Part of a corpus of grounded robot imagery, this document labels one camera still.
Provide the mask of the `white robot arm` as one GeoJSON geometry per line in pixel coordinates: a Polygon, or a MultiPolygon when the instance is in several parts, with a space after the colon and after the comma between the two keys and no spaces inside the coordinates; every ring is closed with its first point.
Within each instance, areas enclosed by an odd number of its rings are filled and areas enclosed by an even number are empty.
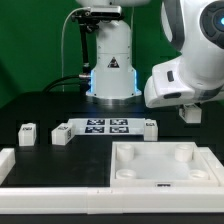
{"type": "Polygon", "coordinates": [[[224,0],[161,0],[162,41],[145,84],[149,108],[224,100],[224,0]]]}

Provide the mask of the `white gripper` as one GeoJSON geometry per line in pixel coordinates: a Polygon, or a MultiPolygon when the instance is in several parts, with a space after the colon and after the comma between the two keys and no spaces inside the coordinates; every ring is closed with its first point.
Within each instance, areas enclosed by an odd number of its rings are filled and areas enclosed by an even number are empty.
{"type": "Polygon", "coordinates": [[[145,104],[148,108],[167,107],[183,104],[204,103],[224,100],[224,86],[219,92],[202,91],[187,84],[179,75],[181,58],[175,58],[153,67],[144,89],[145,104]]]}

